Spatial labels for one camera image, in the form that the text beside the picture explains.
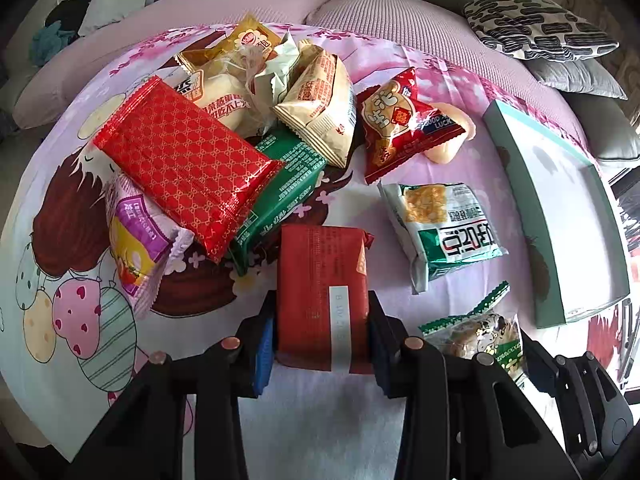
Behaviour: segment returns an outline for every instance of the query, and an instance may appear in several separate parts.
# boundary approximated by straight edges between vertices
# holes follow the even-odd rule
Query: green snack package
[[[466,184],[379,183],[378,189],[411,262],[414,293],[452,270],[507,254]]]
[[[256,146],[269,158],[286,162],[255,201],[254,208],[229,245],[228,255],[239,276],[249,267],[249,251],[258,240],[313,192],[318,175],[326,165],[316,153],[284,124],[278,123]]]
[[[443,354],[471,359],[478,352],[491,354],[516,383],[522,382],[524,355],[518,317],[492,312],[510,286],[502,282],[471,312],[449,316],[420,326],[425,341]]]

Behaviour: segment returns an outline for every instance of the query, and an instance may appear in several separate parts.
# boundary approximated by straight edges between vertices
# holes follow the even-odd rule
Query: red snack package
[[[370,374],[365,246],[362,229],[282,226],[278,259],[281,364]]]
[[[283,163],[271,160],[154,76],[104,124],[110,156],[218,263]]]
[[[358,96],[358,106],[367,139],[367,184],[416,153],[465,133],[440,110],[418,101],[415,68],[367,88]]]

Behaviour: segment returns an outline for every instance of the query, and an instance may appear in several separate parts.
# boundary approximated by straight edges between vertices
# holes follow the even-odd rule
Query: pink cushion
[[[557,90],[538,83],[519,60],[485,47],[464,18],[441,7],[422,0],[330,0],[310,14],[306,24],[384,38],[448,59],[523,98],[586,142]]]
[[[14,108],[21,128],[55,121],[108,62],[168,28],[235,23],[248,11],[267,22],[303,23],[327,0],[159,0],[122,22],[80,38],[49,61],[24,89]]]

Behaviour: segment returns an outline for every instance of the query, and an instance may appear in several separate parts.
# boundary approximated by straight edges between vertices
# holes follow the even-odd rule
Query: screw
[[[163,365],[166,361],[166,353],[158,350],[149,356],[149,362],[153,365]]]
[[[487,352],[478,352],[476,354],[476,359],[481,365],[484,366],[491,366],[495,362],[494,356],[488,354]]]
[[[404,340],[404,346],[411,350],[419,350],[424,346],[424,341],[419,337],[411,336]]]
[[[222,340],[222,343],[220,343],[222,345],[222,348],[224,348],[225,350],[235,350],[236,348],[238,348],[240,346],[240,340],[237,337],[225,337]]]

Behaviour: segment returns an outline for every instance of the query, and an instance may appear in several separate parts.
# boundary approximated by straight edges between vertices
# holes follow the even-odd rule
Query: snack package
[[[93,143],[218,263],[260,192],[271,160],[154,76],[104,123]]]
[[[193,43],[185,47],[185,49],[181,52],[181,54],[188,52],[190,50],[209,49],[213,46],[213,43],[215,43],[220,38],[224,38],[224,37],[225,37],[225,33],[223,30],[214,30],[212,33],[207,34],[204,38],[200,38],[199,40],[194,41]],[[160,68],[171,68],[173,66],[181,66],[181,63],[177,61],[176,57],[177,56],[173,56],[172,58],[169,58],[165,62],[165,64],[162,65]]]
[[[440,110],[418,101],[415,68],[361,92],[358,102],[367,140],[367,184],[416,153],[465,133]]]
[[[347,167],[356,122],[355,98],[339,57],[322,50],[273,111],[329,164]]]
[[[447,355],[471,359],[478,352],[491,354],[511,379],[522,382],[524,354],[518,318],[493,312],[509,290],[509,283],[502,282],[468,314],[420,326],[424,339]]]
[[[300,51],[290,33],[286,33],[282,42],[274,47],[277,54],[260,66],[262,69],[255,76],[247,73],[247,89],[254,95],[254,103],[264,118],[264,131],[267,132],[276,122],[271,110],[281,103],[292,83],[291,75],[295,63],[300,58]]]
[[[135,316],[151,310],[166,266],[182,259],[193,233],[180,227],[124,173],[105,191],[111,254]]]
[[[183,50],[176,55],[176,61],[190,68],[194,72],[208,61],[221,54],[238,50],[241,46],[258,45],[262,48],[265,59],[269,57],[273,47],[280,43],[280,37],[260,23],[255,16],[247,13],[242,21],[224,40],[211,48],[201,50]]]
[[[316,186],[326,161],[286,126],[280,124],[255,147],[269,158],[282,160],[286,166],[264,188],[254,208],[229,245],[229,255],[239,276],[249,266],[249,251],[271,231]]]
[[[285,365],[370,374],[367,264],[362,229],[282,226],[278,352]]]
[[[465,184],[378,184],[389,219],[411,262],[415,293],[468,264],[506,254]]]
[[[175,91],[242,138],[261,134],[264,121],[244,82],[229,73],[215,73],[213,69],[212,64],[206,64],[176,86]],[[243,78],[244,68],[236,75]]]

